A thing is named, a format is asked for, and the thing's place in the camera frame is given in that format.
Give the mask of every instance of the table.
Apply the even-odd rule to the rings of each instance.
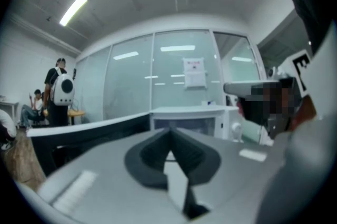
[[[47,117],[48,116],[48,111],[44,110],[43,114],[44,114],[45,117]],[[84,116],[84,115],[85,115],[85,111],[81,111],[81,110],[75,111],[73,109],[68,110],[68,116],[70,118],[71,125],[75,125],[75,123],[74,123],[74,117],[79,117],[79,116]]]
[[[12,120],[16,122],[15,120],[15,106],[18,104],[17,101],[10,101],[10,100],[1,100],[0,105],[6,105],[12,107]]]

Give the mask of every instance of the white table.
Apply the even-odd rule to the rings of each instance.
[[[0,100],[0,105],[4,106],[11,106],[12,108],[12,120],[16,122],[15,120],[15,106],[18,104],[17,101],[11,101],[11,100]]]

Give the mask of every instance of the seated person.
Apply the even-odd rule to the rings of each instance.
[[[39,118],[42,112],[43,101],[41,98],[41,91],[37,89],[35,92],[34,102],[32,102],[32,97],[29,95],[31,101],[31,106],[23,105],[21,110],[21,119],[18,122],[18,125],[24,126],[27,129],[31,127],[29,123],[30,120],[36,120]]]
[[[13,146],[16,137],[16,128],[13,120],[5,111],[0,110],[0,145],[5,151]]]

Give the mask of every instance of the ceiling light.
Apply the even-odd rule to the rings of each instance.
[[[121,54],[119,56],[115,56],[114,59],[119,60],[122,58],[130,58],[130,57],[138,56],[138,55],[139,55],[138,52],[134,51],[134,52],[126,53],[126,54]]]
[[[253,62],[250,58],[240,58],[240,57],[232,57],[232,60],[236,60],[237,62]]]
[[[162,52],[195,50],[195,45],[179,45],[161,47]]]
[[[62,17],[60,24],[62,26],[66,26],[69,20],[75,15],[75,13],[85,4],[88,0],[76,0],[70,6],[70,8],[65,12],[64,16]]]

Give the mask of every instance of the wooden table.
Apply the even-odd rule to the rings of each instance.
[[[15,106],[18,104],[17,101],[10,101],[10,100],[1,100],[0,105],[6,105],[11,106],[12,108],[12,120],[13,122],[16,122],[15,120]]]
[[[48,111],[47,110],[43,110],[43,114],[45,117],[48,116]],[[70,118],[70,122],[71,125],[75,125],[74,123],[74,117],[79,117],[79,116],[84,116],[85,115],[85,111],[75,111],[73,109],[68,110],[68,116]]]

